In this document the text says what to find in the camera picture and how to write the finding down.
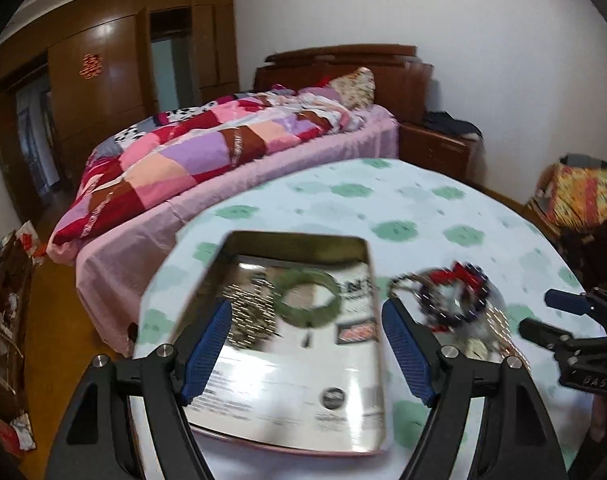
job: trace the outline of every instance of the black round logo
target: black round logo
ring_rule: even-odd
[[[339,388],[328,388],[321,393],[321,404],[328,410],[336,410],[346,402],[346,393]]]

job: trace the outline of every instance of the nightstand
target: nightstand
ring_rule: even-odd
[[[477,140],[451,137],[411,123],[399,123],[399,159],[464,182]]]

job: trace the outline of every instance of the purple pillow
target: purple pillow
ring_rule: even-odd
[[[305,94],[306,92],[310,93],[310,94],[320,95],[327,99],[332,99],[333,101],[336,101],[338,103],[341,102],[341,95],[339,94],[339,92],[337,92],[333,88],[321,88],[318,86],[308,86],[306,88],[302,88],[301,90],[299,90],[299,95]]]

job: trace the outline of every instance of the wooden floor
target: wooden floor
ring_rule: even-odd
[[[58,209],[50,209],[37,225],[42,241],[61,217]],[[24,375],[37,446],[21,464],[28,480],[43,479],[61,417],[78,380],[99,353],[114,357],[78,300],[74,268],[47,258],[35,271],[27,313]]]

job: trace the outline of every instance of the wooden headboard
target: wooden headboard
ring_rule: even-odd
[[[421,123],[433,67],[416,54],[415,46],[400,44],[322,46],[272,54],[266,57],[267,66],[256,69],[254,90],[266,91],[274,84],[293,89],[314,86],[325,76],[334,78],[366,66],[375,76],[375,103],[398,121]]]

